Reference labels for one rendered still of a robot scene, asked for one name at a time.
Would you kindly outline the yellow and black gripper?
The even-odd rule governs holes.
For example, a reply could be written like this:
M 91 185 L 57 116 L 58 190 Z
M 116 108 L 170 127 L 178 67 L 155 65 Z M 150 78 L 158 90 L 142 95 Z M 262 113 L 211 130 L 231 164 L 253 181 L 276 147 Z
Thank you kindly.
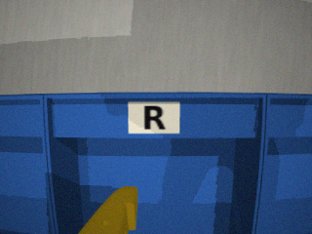
M 128 234 L 137 226 L 137 188 L 116 190 L 94 213 L 78 234 Z

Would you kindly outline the blue open bin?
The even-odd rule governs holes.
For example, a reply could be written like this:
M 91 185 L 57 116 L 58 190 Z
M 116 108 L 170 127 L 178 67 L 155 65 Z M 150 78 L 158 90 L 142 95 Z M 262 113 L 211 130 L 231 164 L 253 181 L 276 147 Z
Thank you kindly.
M 128 234 L 312 234 L 312 94 L 66 94 L 0 95 L 0 234 L 78 234 L 123 186 Z

